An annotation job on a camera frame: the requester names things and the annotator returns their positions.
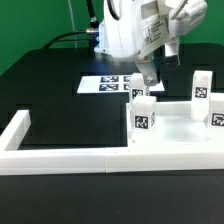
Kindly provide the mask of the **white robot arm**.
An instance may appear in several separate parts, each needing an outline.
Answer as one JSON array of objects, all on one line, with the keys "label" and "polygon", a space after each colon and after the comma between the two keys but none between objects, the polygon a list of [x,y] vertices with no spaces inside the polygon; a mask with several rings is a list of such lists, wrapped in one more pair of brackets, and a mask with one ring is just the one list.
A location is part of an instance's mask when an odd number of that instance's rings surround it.
[{"label": "white robot arm", "polygon": [[154,51],[165,48],[165,65],[176,68],[179,38],[204,20],[206,0],[104,0],[95,53],[117,62],[133,62],[147,86],[160,82]]}]

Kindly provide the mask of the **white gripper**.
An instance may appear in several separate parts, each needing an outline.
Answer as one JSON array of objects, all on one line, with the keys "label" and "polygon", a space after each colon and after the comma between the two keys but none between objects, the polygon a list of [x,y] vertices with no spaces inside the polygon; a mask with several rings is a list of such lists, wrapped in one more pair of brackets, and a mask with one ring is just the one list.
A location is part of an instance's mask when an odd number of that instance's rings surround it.
[{"label": "white gripper", "polygon": [[136,61],[146,86],[158,84],[149,55],[165,45],[165,64],[178,66],[178,37],[198,27],[207,8],[206,0],[126,0],[126,59]]}]

